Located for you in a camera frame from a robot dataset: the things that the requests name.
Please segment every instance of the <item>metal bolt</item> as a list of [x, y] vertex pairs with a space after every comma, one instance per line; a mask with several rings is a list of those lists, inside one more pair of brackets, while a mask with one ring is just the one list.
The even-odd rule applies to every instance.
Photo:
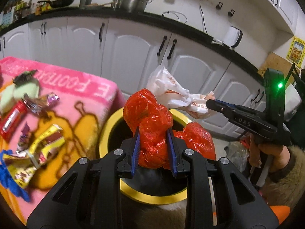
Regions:
[[123, 154], [123, 150], [122, 150], [122, 149], [116, 149], [116, 150], [114, 151], [114, 154], [120, 156], [120, 155]]
[[186, 153], [186, 155], [193, 155], [194, 154], [194, 151], [192, 149], [186, 149], [184, 152]]
[[229, 159], [223, 157], [223, 158], [220, 159], [220, 162], [221, 162], [222, 164], [228, 164], [228, 163], [229, 163]]
[[86, 164], [88, 162], [88, 159], [86, 159], [85, 157], [82, 157], [78, 162], [80, 164]]

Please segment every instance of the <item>wooden cutting board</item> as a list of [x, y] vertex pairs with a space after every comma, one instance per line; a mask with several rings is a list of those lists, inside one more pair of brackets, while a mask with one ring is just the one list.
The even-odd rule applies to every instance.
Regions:
[[[268, 57], [266, 58], [264, 64], [260, 67], [258, 70], [258, 73], [263, 77], [263, 74], [265, 73], [267, 68], [277, 69], [284, 73], [284, 77], [288, 75], [288, 72], [292, 66], [292, 63], [288, 62], [286, 59], [283, 59], [282, 57], [276, 55], [275, 53], [271, 52], [269, 53]], [[300, 73], [300, 70], [296, 67], [296, 70], [298, 74]], [[290, 76], [287, 84], [285, 85], [285, 88], [288, 87], [289, 84], [294, 83], [293, 76]]]

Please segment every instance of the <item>electric kettle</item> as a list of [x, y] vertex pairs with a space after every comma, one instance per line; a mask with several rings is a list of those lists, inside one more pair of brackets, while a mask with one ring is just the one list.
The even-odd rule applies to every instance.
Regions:
[[223, 43], [230, 48], [237, 47], [242, 39], [242, 31], [236, 27], [230, 26]]

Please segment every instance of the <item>power cord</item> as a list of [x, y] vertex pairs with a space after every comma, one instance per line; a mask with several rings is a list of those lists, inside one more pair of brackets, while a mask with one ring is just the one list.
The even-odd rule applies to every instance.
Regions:
[[188, 22], [188, 19], [187, 17], [183, 14], [183, 13], [180, 13], [180, 12], [177, 12], [177, 11], [165, 11], [162, 13], [162, 16], [165, 17], [165, 14], [174, 14], [177, 18], [178, 18], [178, 21], [180, 22], [180, 19], [179, 19], [179, 16], [177, 14], [180, 14], [180, 15], [183, 15], [184, 18], [186, 19], [185, 23]]
[[199, 0], [199, 7], [200, 7], [200, 10], [201, 10], [201, 14], [200, 14], [200, 15], [201, 15], [201, 17], [202, 17], [202, 21], [203, 21], [205, 33], [206, 33], [207, 35], [209, 35], [208, 32], [207, 32], [207, 30], [206, 30], [206, 26], [205, 26], [205, 22], [204, 22], [204, 15], [203, 15], [203, 11], [202, 11], [202, 8], [201, 8], [201, 0]]

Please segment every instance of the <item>yellow trash can rim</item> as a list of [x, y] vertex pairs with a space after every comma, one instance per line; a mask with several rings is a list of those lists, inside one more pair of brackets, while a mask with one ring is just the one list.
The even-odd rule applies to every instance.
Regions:
[[[181, 125], [186, 126], [188, 123], [192, 122], [187, 116], [183, 113], [177, 111], [176, 109], [171, 109], [171, 113], [173, 114], [173, 119], [179, 122]], [[109, 136], [111, 134], [112, 129], [118, 124], [121, 120], [123, 120], [123, 108], [116, 111], [108, 121], [105, 123], [101, 137], [100, 137], [100, 145], [99, 145], [99, 153], [100, 157], [104, 157], [108, 153], [108, 141]], [[121, 192], [127, 197], [141, 203], [146, 203], [150, 205], [166, 205], [172, 204], [175, 202], [182, 201], [187, 197], [187, 189], [184, 189], [176, 194], [168, 195], [168, 196], [152, 196], [148, 194], [141, 193], [130, 186], [128, 186], [122, 179], [120, 181], [121, 184]]]

